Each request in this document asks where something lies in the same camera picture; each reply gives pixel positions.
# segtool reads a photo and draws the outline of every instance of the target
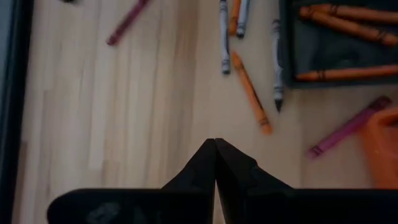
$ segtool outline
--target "crayon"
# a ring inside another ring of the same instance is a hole
[[[254,90],[254,87],[250,81],[249,75],[244,68],[241,58],[237,55],[236,52],[232,53],[232,62],[235,66],[235,69],[239,73],[239,77],[241,79],[241,83],[244,87],[244,90],[249,98],[250,104],[253,107],[254,114],[258,123],[261,126],[262,132],[266,135],[270,135],[272,133],[271,124],[268,120],[267,114],[264,108],[261,105],[261,102]]]
[[[345,137],[353,134],[355,131],[363,127],[372,115],[380,110],[385,109],[392,103],[391,99],[386,96],[380,96],[378,99],[373,101],[367,108],[359,112],[354,118],[349,120],[346,124],[342,125],[334,133],[320,141],[316,146],[310,148],[306,155],[315,159],[318,156],[325,153],[327,150],[331,149]]]
[[[310,8],[311,10],[325,12],[331,16],[337,16],[344,19],[398,24],[398,12],[378,11],[364,7],[339,6],[333,4],[316,4],[310,6]]]
[[[231,62],[229,59],[229,40],[228,40],[228,6],[226,0],[220,0],[220,31],[221,31],[221,68],[223,74],[231,72]]]
[[[278,112],[280,112],[280,109],[284,102],[284,83],[282,81],[282,68],[280,67],[278,61],[278,54],[280,52],[279,31],[280,21],[278,19],[275,19],[272,22],[272,58],[274,59],[275,68],[274,101]]]
[[[238,28],[236,30],[236,36],[239,39],[243,39],[244,34],[246,32],[246,26],[248,23],[249,5],[250,5],[250,0],[241,1],[241,8],[239,10],[239,18],[238,18]]]
[[[381,31],[372,27],[363,26],[356,22],[347,21],[327,13],[311,10],[309,7],[301,7],[300,15],[302,18],[311,19],[314,22],[344,32],[349,35],[360,37],[364,40],[381,42],[384,45],[393,47],[398,44],[398,37],[386,31]]]
[[[229,20],[229,35],[236,35],[240,8],[241,8],[241,0],[234,0],[232,6],[232,16],[231,19]]]
[[[139,0],[128,12],[122,22],[117,26],[116,30],[107,39],[106,43],[110,46],[116,45],[123,36],[126,29],[136,20],[137,16],[147,5],[149,0]]]
[[[398,74],[398,65],[381,65],[366,68],[345,68],[320,70],[302,73],[297,76],[300,81],[318,82],[330,80],[354,80],[362,78],[386,77]]]

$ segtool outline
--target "black tray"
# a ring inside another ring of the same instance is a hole
[[[398,64],[398,47],[390,48],[350,37],[299,18],[301,6],[321,3],[398,11],[398,1],[390,0],[280,0],[281,56],[286,85],[291,88],[324,88],[398,83],[398,75],[333,82],[303,82],[295,78],[296,74],[311,70]],[[398,26],[368,25],[398,34]]]
[[[33,0],[0,2],[0,223],[12,218]]]

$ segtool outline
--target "light wood floor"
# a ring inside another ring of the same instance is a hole
[[[218,1],[152,0],[118,47],[105,40],[136,0],[35,0],[15,223],[82,187],[161,187],[206,138],[225,138],[293,187],[369,187],[352,136],[315,162],[302,152],[393,86],[287,91],[272,99],[277,1],[252,1],[231,40],[274,127],[264,136],[233,72],[220,72]],[[216,207],[215,223],[222,222]]]

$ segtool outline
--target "black object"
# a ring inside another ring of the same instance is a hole
[[[363,80],[327,82],[298,81],[296,75],[314,70],[359,68],[398,64],[398,47],[386,47],[320,26],[299,17],[301,6],[330,3],[398,11],[398,1],[390,0],[279,0],[283,78],[291,88],[324,88],[398,83],[398,74]],[[370,24],[398,34],[398,26]]]
[[[162,189],[76,190],[55,199],[50,224],[212,223],[215,179],[227,224],[392,223],[398,191],[293,189],[224,141],[208,139]]]
[[[0,223],[11,223],[33,0],[0,3]]]

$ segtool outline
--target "white crayon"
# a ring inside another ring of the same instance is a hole
[[[228,41],[228,6],[226,0],[220,0],[220,31],[221,31],[221,68],[223,74],[231,71]]]
[[[278,62],[278,44],[279,44],[280,22],[274,20],[272,23],[272,58],[275,68],[275,82],[274,82],[274,99],[275,101],[282,101],[284,99],[284,84],[282,81],[282,68]]]
[[[238,18],[238,29],[236,30],[236,35],[238,38],[242,39],[244,33],[246,32],[246,24],[248,23],[250,0],[241,1],[241,9],[239,10]]]

